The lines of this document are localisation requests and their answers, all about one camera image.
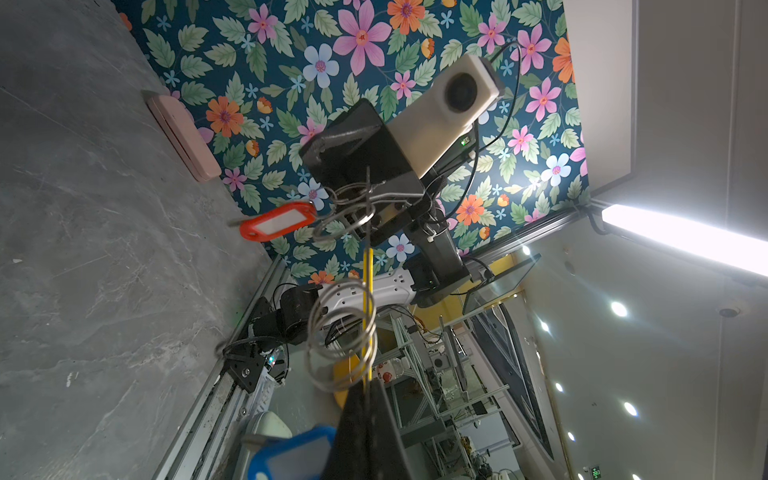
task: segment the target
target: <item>tube light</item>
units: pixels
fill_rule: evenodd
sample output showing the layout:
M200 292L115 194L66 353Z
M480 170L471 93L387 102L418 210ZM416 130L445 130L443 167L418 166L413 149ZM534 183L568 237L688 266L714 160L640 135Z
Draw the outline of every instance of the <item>tube light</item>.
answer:
M768 276L768 242L757 238L626 205L603 210L603 221L708 260Z

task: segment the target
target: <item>marble surface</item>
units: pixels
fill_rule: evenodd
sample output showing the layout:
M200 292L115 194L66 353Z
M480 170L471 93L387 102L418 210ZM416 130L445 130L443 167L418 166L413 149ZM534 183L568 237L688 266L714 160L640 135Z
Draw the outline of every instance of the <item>marble surface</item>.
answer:
M0 4L0 476L150 478L269 264L107 0Z

